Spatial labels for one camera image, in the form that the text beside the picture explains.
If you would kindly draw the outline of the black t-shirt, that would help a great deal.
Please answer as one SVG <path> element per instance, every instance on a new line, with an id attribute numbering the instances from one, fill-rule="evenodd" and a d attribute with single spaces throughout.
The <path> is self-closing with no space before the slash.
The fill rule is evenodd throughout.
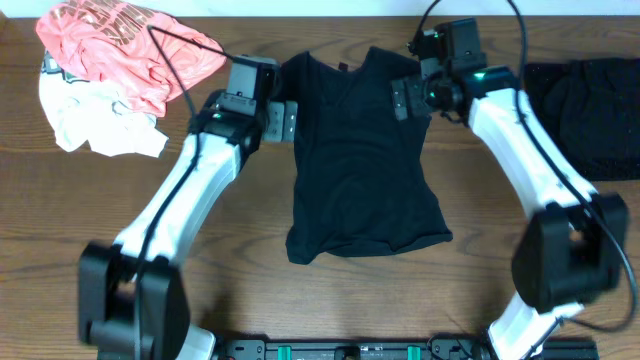
<path id="1" fill-rule="evenodd" d="M 392 107 L 392 81 L 418 72 L 416 61 L 377 47 L 354 71 L 308 52 L 283 64 L 283 95 L 298 105 L 290 262 L 390 256 L 452 240 L 420 162 L 430 119 L 399 120 Z"/>

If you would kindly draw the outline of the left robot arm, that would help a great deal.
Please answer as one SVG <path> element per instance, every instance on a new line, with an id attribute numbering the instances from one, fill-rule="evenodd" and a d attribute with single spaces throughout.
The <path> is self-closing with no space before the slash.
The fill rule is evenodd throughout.
<path id="1" fill-rule="evenodd" d="M 216 337 L 191 321 L 181 267 L 213 205 L 262 142 L 290 142 L 294 102 L 270 58 L 233 58 L 228 85 L 189 121 L 173 169 L 109 246 L 78 264 L 79 338 L 100 359 L 211 359 Z"/>

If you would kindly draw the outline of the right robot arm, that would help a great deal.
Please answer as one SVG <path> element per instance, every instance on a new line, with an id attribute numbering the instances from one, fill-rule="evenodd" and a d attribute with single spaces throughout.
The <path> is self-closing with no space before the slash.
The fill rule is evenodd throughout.
<path id="1" fill-rule="evenodd" d="M 624 201 L 599 194 L 563 157 L 533 112 L 521 74 L 488 65 L 474 19 L 418 28 L 408 48 L 420 71 L 392 82 L 397 118 L 436 112 L 468 127 L 498 161 L 528 219 L 504 312 L 476 339 L 430 340 L 431 357 L 597 358 L 593 341 L 555 332 L 632 275 Z"/>

